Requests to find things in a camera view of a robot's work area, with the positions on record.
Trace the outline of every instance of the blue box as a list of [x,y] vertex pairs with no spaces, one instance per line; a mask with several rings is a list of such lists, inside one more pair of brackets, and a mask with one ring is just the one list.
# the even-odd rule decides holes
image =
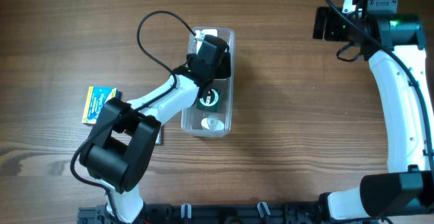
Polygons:
[[95,124],[104,104],[112,98],[119,98],[119,91],[116,88],[90,86],[81,122],[89,125]]

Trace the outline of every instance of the wooden tabletop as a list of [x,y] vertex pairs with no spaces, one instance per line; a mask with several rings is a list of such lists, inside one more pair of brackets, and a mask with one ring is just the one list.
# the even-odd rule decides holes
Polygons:
[[[343,0],[333,0],[341,5]],[[434,0],[399,0],[425,24],[434,86]],[[336,59],[343,43],[313,40],[324,0],[0,0],[0,223],[74,223],[101,189],[68,169],[90,132],[81,123],[88,86],[123,100],[161,85],[167,71],[136,44],[143,16],[169,10],[191,26],[236,33],[232,128],[224,138],[163,129],[140,182],[147,203],[234,204],[316,200],[387,171],[380,96],[367,62]],[[174,68],[188,31],[170,16],[142,29],[145,48]],[[80,174],[87,171],[77,164]],[[394,218],[432,223],[431,217]]]

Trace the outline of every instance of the plastic container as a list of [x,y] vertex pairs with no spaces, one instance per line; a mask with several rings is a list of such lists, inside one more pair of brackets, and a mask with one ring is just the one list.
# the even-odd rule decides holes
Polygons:
[[[232,97],[233,97],[233,79],[235,75],[235,32],[228,28],[218,27],[195,27],[193,30],[196,36],[198,31],[209,35],[216,35],[225,40],[229,45],[231,53],[231,77],[226,79],[215,79],[211,85],[211,91],[219,97],[218,108],[216,112],[204,111],[197,108],[196,103],[187,109],[182,110],[181,128],[195,136],[222,137],[231,131],[232,118]],[[190,35],[189,54],[197,53],[200,44],[196,38]]]

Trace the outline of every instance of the green light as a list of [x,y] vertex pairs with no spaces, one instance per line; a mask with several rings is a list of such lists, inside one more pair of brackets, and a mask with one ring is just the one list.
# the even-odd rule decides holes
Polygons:
[[397,26],[399,24],[398,20],[391,20],[391,26]]

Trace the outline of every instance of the clear plastic bin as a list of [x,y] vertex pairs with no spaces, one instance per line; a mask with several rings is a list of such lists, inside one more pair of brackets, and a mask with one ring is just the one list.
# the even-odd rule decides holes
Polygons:
[[[231,77],[227,79],[215,79],[211,85],[214,91],[220,90],[217,112],[204,111],[197,108],[196,104],[182,110],[181,128],[195,136],[222,137],[231,130],[232,117],[232,94],[233,79],[235,75],[235,32],[228,28],[218,27],[195,27],[193,30],[203,31],[225,40],[229,45],[231,53]],[[190,35],[189,54],[197,53],[198,44],[196,39]]]

